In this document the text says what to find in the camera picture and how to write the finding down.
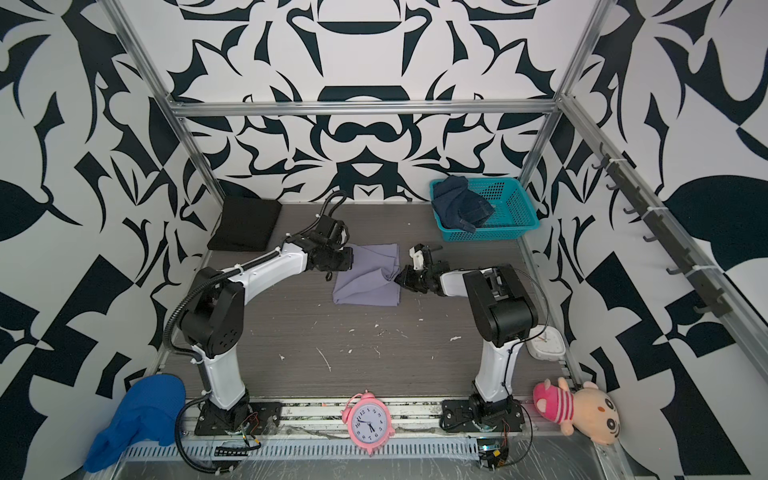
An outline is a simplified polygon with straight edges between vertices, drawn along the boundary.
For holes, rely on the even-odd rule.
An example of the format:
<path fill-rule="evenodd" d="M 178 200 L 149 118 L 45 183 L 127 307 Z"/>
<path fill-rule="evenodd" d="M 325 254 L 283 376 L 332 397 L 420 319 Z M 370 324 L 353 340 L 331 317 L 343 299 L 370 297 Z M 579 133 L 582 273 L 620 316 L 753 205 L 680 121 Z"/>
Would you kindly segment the black skirt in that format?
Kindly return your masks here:
<path fill-rule="evenodd" d="M 212 251 L 266 251 L 282 205 L 277 200 L 227 196 L 220 223 L 207 247 Z"/>

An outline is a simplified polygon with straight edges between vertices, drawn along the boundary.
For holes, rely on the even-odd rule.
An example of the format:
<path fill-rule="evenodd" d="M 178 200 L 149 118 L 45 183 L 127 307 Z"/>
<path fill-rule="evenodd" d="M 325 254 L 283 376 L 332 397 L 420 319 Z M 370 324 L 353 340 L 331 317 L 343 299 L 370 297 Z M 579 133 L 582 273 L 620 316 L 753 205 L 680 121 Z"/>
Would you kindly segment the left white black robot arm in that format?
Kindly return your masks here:
<path fill-rule="evenodd" d="M 288 234 L 260 257 L 223 270 L 204 268 L 171 313 L 162 343 L 198 367 L 204 386 L 197 435 L 235 433 L 247 427 L 252 416 L 237 356 L 246 305 L 306 271 L 323 272 L 330 280 L 334 273 L 351 269 L 348 228 L 334 217 L 347 198 L 343 191 L 330 194 L 309 226 Z"/>

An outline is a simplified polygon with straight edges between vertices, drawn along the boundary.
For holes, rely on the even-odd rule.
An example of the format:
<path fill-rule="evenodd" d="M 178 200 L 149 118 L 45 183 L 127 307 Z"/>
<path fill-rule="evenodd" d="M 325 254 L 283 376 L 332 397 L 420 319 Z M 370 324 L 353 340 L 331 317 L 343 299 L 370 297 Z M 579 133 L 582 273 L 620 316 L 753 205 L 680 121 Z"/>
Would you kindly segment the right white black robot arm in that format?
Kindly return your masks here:
<path fill-rule="evenodd" d="M 409 249 L 411 263 L 395 277 L 402 288 L 415 293 L 468 300 L 475 327 L 483 340 L 481 363 L 468 399 L 472 421 L 482 425 L 514 411 L 512 378 L 524 344 L 534 336 L 539 314 L 509 264 L 474 269 L 453 269 L 433 259 L 433 249 L 417 244 Z"/>

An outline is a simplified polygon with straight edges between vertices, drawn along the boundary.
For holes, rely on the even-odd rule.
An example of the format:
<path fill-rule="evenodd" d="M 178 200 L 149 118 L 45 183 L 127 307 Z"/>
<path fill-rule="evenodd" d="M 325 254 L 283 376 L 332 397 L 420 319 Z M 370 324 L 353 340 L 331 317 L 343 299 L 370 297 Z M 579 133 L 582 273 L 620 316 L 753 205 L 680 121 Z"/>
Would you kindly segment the purple grey skirt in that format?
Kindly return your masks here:
<path fill-rule="evenodd" d="M 351 245 L 352 268 L 337 275 L 332 299 L 336 305 L 395 307 L 401 287 L 395 282 L 400 272 L 397 244 Z"/>

